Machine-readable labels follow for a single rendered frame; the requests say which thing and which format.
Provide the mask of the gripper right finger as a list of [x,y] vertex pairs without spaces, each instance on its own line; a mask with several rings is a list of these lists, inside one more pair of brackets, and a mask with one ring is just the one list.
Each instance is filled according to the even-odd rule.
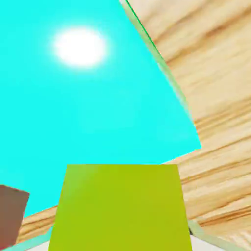
[[188,221],[193,251],[243,251],[243,248],[206,234],[201,226],[194,220]]

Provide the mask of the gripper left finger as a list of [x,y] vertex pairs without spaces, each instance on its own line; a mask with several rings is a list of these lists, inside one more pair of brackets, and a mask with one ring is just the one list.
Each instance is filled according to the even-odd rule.
[[44,226],[31,233],[25,233],[18,238],[15,245],[3,251],[27,251],[50,240],[53,225]]

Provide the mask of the small yellow-green cube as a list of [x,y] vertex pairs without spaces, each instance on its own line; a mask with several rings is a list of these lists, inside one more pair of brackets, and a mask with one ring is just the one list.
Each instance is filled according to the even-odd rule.
[[193,251],[177,165],[69,164],[48,251]]

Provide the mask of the small brown cube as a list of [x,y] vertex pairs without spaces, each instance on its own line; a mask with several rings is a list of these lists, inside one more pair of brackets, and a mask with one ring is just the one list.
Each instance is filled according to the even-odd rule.
[[16,243],[29,193],[0,185],[0,251]]

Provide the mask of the large cyan box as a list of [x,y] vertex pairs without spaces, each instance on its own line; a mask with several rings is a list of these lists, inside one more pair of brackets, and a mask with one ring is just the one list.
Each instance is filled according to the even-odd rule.
[[199,149],[171,80],[119,0],[0,0],[0,184],[25,216],[68,164],[160,164]]

